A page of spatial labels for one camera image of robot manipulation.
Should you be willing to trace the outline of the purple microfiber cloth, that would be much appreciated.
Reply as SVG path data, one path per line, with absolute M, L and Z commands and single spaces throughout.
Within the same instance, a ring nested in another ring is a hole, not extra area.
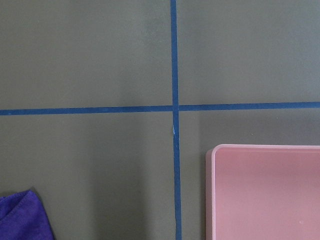
M 0 238 L 2 240 L 53 240 L 46 211 L 31 190 L 0 198 Z

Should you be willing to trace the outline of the pink plastic tray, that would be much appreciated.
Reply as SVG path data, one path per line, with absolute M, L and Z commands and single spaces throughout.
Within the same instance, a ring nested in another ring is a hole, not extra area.
M 205 155 L 208 240 L 317 240 L 317 145 L 220 144 Z

